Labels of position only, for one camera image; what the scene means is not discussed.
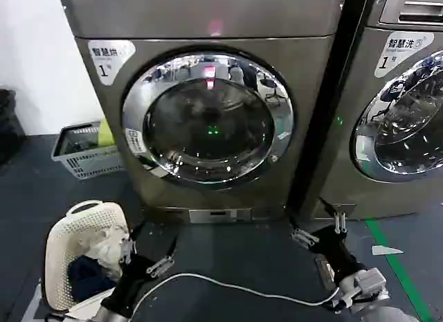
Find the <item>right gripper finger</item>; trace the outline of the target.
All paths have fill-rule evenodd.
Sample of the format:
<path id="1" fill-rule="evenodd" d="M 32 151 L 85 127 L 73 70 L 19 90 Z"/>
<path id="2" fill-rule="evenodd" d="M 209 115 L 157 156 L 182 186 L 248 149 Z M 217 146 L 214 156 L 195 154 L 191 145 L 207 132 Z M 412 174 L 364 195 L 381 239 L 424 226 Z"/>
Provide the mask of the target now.
<path id="1" fill-rule="evenodd" d="M 334 207 L 329 202 L 325 201 L 323 198 L 319 198 L 321 204 L 323 205 L 325 212 L 332 216 L 335 221 L 335 232 L 336 233 L 346 233 L 346 215 L 344 211 L 341 211 Z"/>
<path id="2" fill-rule="evenodd" d="M 319 243 L 319 239 L 312 235 L 311 233 L 306 232 L 301 229 L 294 218 L 294 216 L 289 216 L 289 222 L 292 226 L 291 238 L 295 240 L 302 247 L 313 247 Z"/>

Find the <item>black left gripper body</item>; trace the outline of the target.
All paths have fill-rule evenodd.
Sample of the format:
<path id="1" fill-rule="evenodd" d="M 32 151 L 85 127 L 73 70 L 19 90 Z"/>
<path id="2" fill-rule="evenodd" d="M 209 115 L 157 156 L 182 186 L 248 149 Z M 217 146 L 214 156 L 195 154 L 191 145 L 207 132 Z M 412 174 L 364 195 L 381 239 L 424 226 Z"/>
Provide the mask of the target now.
<path id="1" fill-rule="evenodd" d="M 154 265 L 155 262 L 145 256 L 132 256 L 131 262 L 123 265 L 122 277 L 111 295 L 101 302 L 101 306 L 123 317 L 131 317 L 139 291 L 152 279 L 147 270 Z"/>

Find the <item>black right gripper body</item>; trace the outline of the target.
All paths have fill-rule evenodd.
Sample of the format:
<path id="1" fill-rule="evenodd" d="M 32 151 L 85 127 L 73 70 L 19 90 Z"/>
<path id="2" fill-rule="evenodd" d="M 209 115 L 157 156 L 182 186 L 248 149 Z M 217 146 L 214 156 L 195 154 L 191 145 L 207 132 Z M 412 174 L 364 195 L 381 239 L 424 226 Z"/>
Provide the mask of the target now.
<path id="1" fill-rule="evenodd" d="M 344 278 L 351 276 L 366 266 L 360 263 L 347 249 L 344 240 L 346 233 L 336 233 L 334 226 L 326 226 L 314 231 L 312 235 L 318 238 L 312 247 L 312 252 L 321 254 L 334 271 L 334 283 L 338 285 Z"/>

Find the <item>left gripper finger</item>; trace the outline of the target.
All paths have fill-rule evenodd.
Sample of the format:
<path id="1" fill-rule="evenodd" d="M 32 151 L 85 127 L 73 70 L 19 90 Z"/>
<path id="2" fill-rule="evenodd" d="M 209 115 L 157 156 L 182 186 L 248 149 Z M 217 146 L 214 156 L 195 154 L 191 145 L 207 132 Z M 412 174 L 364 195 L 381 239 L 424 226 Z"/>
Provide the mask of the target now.
<path id="1" fill-rule="evenodd" d="M 155 262 L 152 266 L 146 269 L 146 274 L 149 277 L 160 277 L 168 269 L 170 269 L 174 264 L 174 254 L 177 248 L 178 236 L 176 235 L 167 250 L 166 255 L 161 258 L 158 262 Z"/>
<path id="2" fill-rule="evenodd" d="M 132 229 L 130 234 L 122 240 L 120 244 L 120 265 L 128 265 L 132 260 L 132 256 L 135 256 L 137 254 L 136 240 L 143 230 L 144 226 L 145 222 L 141 222 L 140 224 L 136 225 Z"/>

